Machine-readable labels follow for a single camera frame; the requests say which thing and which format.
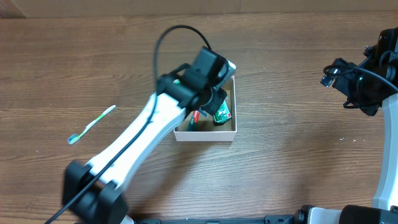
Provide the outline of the teal toothpaste tube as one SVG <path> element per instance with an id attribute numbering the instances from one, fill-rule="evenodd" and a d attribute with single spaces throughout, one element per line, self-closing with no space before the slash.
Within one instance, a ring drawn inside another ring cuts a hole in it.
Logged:
<path id="1" fill-rule="evenodd" d="M 187 131 L 196 131 L 197 130 L 197 124 L 198 124 L 199 117 L 200 117 L 200 112 L 198 110 L 194 111 L 192 114 L 192 117 L 190 119 L 190 122 L 187 126 Z"/>

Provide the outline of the green white toothbrush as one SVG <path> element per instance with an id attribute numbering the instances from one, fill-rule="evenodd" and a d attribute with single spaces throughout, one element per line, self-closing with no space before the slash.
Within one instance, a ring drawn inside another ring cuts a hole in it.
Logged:
<path id="1" fill-rule="evenodd" d="M 69 145 L 73 145 L 75 144 L 77 141 L 80 140 L 80 138 L 82 136 L 84 136 L 99 120 L 101 120 L 104 116 L 106 116 L 107 114 L 109 114 L 112 110 L 114 110 L 116 108 L 116 105 L 112 105 L 109 108 L 107 108 L 106 110 L 104 110 L 96 119 L 94 119 L 92 122 L 90 122 L 89 124 L 86 125 L 86 127 L 84 128 L 84 130 L 80 133 L 80 134 L 72 134 L 68 139 L 68 144 Z"/>

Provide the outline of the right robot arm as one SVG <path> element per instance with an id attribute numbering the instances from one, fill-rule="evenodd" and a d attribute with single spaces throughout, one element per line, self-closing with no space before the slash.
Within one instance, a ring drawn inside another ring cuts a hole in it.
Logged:
<path id="1" fill-rule="evenodd" d="M 327 209 L 304 205 L 286 223 L 397 224 L 397 29 L 381 31 L 364 56 L 359 64 L 335 59 L 323 69 L 320 83 L 347 97 L 345 109 L 358 109 L 368 116 L 382 112 L 381 173 L 371 206 Z"/>

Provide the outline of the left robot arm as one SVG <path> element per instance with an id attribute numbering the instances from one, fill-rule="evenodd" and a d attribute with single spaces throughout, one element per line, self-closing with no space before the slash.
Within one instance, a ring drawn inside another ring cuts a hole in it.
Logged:
<path id="1" fill-rule="evenodd" d="M 234 63 L 203 47 L 192 64 L 161 75 L 140 115 L 111 145 L 85 165 L 72 161 L 66 167 L 63 206 L 83 223 L 132 223 L 123 192 L 138 168 L 192 111 L 216 114 L 227 96 L 222 87 L 235 70 Z"/>

